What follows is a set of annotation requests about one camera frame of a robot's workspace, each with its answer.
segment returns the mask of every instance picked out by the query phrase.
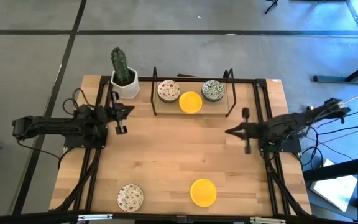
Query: gray floor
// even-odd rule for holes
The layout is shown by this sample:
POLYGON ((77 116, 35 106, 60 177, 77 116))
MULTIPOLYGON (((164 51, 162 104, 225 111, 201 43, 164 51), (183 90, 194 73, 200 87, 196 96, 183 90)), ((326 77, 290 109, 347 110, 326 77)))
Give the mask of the gray floor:
MULTIPOLYGON (((88 1, 80 29, 358 30, 344 2, 280 0, 265 16, 269 4, 260 0, 95 0, 88 1)), ((0 29, 71 29, 79 5, 80 0, 0 0, 0 29)), ((354 5, 358 10, 358 1, 354 5)), ((67 40, 65 35, 0 36, 0 141, 6 143, 0 151, 0 215, 10 212, 29 155, 11 136, 11 121, 43 113, 67 40)), ((140 76, 151 76, 152 67, 157 66, 158 74, 168 77, 177 73, 220 77, 225 69, 233 68, 239 78, 282 79, 291 112, 321 105, 333 96, 347 100, 358 94, 357 85, 311 82, 313 75, 347 76, 358 69, 358 37, 77 36, 54 116, 66 116, 61 104, 81 85, 83 75, 111 74, 109 54, 115 46, 126 51, 129 66, 140 76)), ((349 106, 357 111, 358 99, 349 106)), ((358 125, 358 116, 320 131, 353 125, 358 125)), ((312 143, 305 140, 302 145, 312 143)), ((61 154, 62 144, 63 138, 48 136, 43 149, 61 154)), ((329 146, 358 158, 358 133, 329 146)), ((348 160, 321 149, 335 162, 348 160)), ((48 209, 56 174, 56 160, 41 155, 24 212, 48 209)))

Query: wooden tabletop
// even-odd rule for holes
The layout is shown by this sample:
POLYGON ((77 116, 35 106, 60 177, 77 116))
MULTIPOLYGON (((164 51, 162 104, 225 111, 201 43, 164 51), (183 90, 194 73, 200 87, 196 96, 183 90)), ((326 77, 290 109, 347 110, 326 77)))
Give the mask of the wooden tabletop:
MULTIPOLYGON (((96 101, 100 78, 96 75, 83 78, 81 87, 90 103, 96 101)), ((257 141, 251 141, 252 153, 244 154, 244 141, 224 133, 242 121, 243 107, 250 108, 250 122, 257 122, 252 85, 236 84, 237 105, 228 118, 187 114, 154 116, 151 85, 151 82, 140 82, 140 93, 135 99, 121 100, 135 109, 124 122, 127 134, 118 136, 115 131, 108 134, 91 211, 121 213, 117 204, 119 189, 126 184, 137 184, 143 189, 145 199, 136 213, 272 215, 266 170, 257 141), (197 179, 209 179, 217 188, 216 201, 210 207, 198 207, 190 198, 190 187, 197 179)), ((281 81, 267 80, 267 85, 273 116, 288 113, 281 81)), ((79 96, 78 104, 83 102, 79 96)), ((110 123, 109 129, 114 130, 115 125, 110 123)), ((76 185, 84 151, 74 149, 62 160, 50 208, 59 206, 76 185)), ((299 161, 292 154, 280 155, 286 186, 310 213, 299 161)), ((87 189, 86 185, 80 208, 85 207, 87 189)), ((279 192, 276 187, 282 211, 279 192)))

